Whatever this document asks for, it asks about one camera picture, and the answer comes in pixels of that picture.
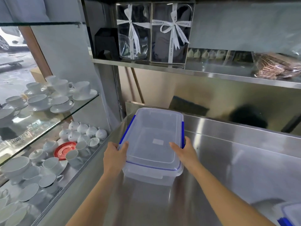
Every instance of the white label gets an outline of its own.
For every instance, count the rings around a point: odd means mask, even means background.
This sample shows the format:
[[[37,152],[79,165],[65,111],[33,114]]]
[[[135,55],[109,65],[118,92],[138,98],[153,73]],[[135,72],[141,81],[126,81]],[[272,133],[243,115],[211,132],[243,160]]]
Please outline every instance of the white label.
[[[164,141],[163,141],[163,140],[154,139],[154,140],[153,140],[153,143],[159,144],[159,145],[163,145],[163,144],[164,144]]]

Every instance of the white car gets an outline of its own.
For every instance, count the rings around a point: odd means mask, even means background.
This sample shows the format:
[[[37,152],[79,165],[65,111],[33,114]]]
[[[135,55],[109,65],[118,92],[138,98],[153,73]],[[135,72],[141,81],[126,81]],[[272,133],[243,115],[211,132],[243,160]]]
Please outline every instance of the white car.
[[[17,26],[0,27],[0,50],[9,51],[11,47],[27,47]]]

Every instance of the concrete ground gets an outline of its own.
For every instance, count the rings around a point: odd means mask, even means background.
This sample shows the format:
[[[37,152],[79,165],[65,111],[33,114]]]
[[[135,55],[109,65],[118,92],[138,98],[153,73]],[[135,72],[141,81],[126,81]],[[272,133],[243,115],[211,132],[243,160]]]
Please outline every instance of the concrete ground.
[[[37,67],[35,60],[28,48],[14,48],[10,52],[1,52],[0,57],[15,57],[22,59],[22,67],[10,65],[0,66],[0,104],[5,99],[21,95],[27,88],[26,84],[35,82],[30,69]]]

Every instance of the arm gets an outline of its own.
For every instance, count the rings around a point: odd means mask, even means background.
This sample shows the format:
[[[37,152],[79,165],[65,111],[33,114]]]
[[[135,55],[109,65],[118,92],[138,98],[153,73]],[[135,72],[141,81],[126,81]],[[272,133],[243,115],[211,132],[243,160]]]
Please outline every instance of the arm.
[[[251,205],[223,186],[198,160],[191,141],[185,137],[184,149],[169,143],[188,171],[197,179],[223,226],[275,226]]]
[[[128,146],[125,142],[118,151],[118,144],[108,143],[103,157],[103,175],[66,226],[103,225],[115,180],[126,163]]]

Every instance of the stainless steel counter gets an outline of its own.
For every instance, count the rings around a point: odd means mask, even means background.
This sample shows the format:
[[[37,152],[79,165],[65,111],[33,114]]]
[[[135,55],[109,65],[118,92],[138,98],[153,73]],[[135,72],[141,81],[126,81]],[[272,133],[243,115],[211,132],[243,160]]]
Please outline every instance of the stainless steel counter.
[[[103,173],[107,142],[119,142],[138,103],[126,103],[127,116],[60,197],[39,225],[65,225]],[[250,204],[301,200],[301,138],[237,124],[184,115],[201,163]],[[121,175],[116,182],[105,226],[220,225],[200,186],[185,169],[172,187]]]

